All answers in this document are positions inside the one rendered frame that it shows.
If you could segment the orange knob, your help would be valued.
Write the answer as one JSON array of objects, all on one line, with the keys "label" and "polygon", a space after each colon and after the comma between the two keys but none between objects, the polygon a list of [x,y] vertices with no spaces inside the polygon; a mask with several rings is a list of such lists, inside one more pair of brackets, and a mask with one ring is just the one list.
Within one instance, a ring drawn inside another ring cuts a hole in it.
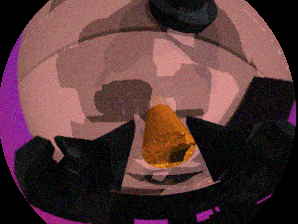
[{"label": "orange knob", "polygon": [[196,141],[173,109],[156,105],[146,115],[142,157],[154,168],[177,167],[196,152]]}]

